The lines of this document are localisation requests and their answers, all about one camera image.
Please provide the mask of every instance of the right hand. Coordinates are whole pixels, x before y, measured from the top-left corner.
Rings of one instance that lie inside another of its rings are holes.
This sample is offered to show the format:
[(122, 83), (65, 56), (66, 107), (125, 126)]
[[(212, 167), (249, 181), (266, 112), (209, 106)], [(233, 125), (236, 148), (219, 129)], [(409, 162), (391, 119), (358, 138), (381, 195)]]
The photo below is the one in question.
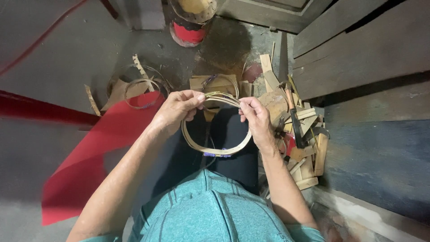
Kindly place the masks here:
[(262, 155), (274, 155), (279, 153), (273, 136), (270, 113), (255, 97), (244, 97), (240, 101), (240, 121), (248, 120), (254, 143), (260, 149)]

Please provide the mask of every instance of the left hand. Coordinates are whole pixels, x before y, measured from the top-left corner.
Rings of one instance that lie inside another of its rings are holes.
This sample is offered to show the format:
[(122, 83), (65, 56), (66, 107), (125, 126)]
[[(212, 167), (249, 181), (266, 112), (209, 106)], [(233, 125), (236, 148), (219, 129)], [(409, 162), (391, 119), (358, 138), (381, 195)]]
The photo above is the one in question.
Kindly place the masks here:
[(205, 95), (201, 92), (193, 90), (173, 92), (155, 114), (151, 125), (171, 136), (179, 129), (182, 119), (185, 118), (186, 121), (194, 119), (197, 109), (203, 109), (204, 101)]

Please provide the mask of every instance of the red paper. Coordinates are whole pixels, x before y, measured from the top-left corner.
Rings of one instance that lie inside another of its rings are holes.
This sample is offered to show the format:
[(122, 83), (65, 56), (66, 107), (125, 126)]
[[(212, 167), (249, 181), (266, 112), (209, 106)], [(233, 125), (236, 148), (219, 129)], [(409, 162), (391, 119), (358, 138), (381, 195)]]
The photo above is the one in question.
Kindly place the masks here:
[(106, 177), (103, 154), (132, 145), (164, 101), (159, 92), (130, 99), (130, 103), (135, 106), (143, 106), (155, 99), (155, 104), (147, 109), (131, 108), (125, 101), (108, 109), (44, 184), (42, 225), (75, 217), (82, 212), (88, 199)]

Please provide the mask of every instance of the gray floor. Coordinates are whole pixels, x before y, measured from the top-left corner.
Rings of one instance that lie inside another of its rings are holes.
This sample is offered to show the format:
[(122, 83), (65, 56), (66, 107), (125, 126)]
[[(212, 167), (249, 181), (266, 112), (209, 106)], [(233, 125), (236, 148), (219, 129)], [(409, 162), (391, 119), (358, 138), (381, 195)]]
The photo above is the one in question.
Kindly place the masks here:
[[(0, 0), (1, 66), (14, 59), (75, 2)], [(97, 104), (103, 106), (109, 77), (115, 68), (131, 64), (134, 53), (155, 68), (163, 65), (165, 78), (177, 90), (183, 90), (188, 88), (192, 73), (240, 76), (245, 62), (259, 62), (259, 54), (271, 53), (276, 35), (267, 28), (216, 18), (201, 46), (183, 48), (166, 30), (129, 32), (111, 18), (99, 1), (91, 0), (70, 14), (20, 65), (0, 77), (0, 90), (93, 113), (84, 84), (93, 89)], [(42, 227), (40, 197), (44, 181), (85, 136), (77, 129), (0, 119), (1, 241), (65, 240), (76, 218)], [(107, 169), (126, 151), (124, 148), (106, 154)], [(163, 165), (154, 169), (156, 172), (145, 184), (146, 200)]]

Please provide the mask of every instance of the red wire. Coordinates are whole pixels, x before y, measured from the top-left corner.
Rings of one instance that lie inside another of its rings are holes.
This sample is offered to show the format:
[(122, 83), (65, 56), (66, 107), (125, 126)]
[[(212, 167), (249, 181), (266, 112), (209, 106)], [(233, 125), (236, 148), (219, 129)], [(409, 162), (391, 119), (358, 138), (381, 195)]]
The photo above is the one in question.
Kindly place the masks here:
[(14, 61), (12, 61), (10, 64), (8, 64), (3, 70), (0, 71), (0, 76), (8, 72), (10, 69), (12, 69), (15, 65), (20, 63), (23, 59), (25, 59), (28, 55), (30, 55), (34, 49), (36, 49), (37, 46), (39, 46), (42, 41), (54, 30), (54, 28), (57, 27), (57, 25), (63, 21), (63, 19), (69, 15), (71, 12), (73, 12), (75, 9), (80, 7), (82, 4), (84, 4), (88, 0), (82, 0), (78, 2), (75, 6), (69, 8), (66, 12), (64, 12), (55, 22), (35, 41), (33, 42), (30, 47), (28, 47), (18, 58), (16, 58)]

